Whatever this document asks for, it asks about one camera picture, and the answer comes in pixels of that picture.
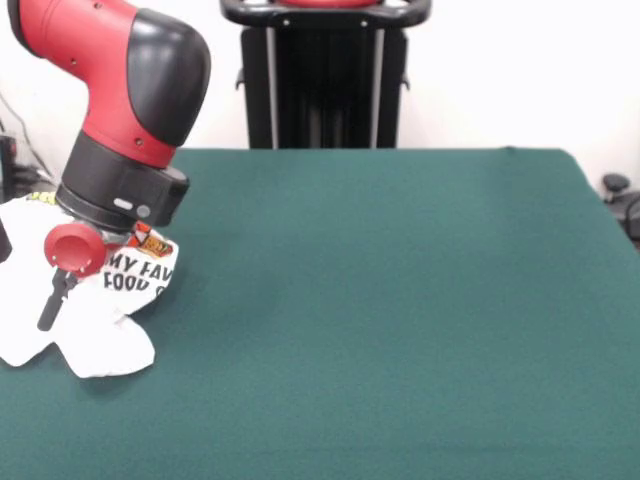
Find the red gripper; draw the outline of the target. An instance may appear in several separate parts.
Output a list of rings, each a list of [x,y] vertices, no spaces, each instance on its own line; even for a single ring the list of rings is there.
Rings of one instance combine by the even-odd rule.
[[[44,254],[57,269],[50,294],[37,323],[50,331],[68,293],[77,285],[76,276],[99,272],[110,256],[125,245],[125,235],[101,230],[84,222],[60,224],[44,240]]]

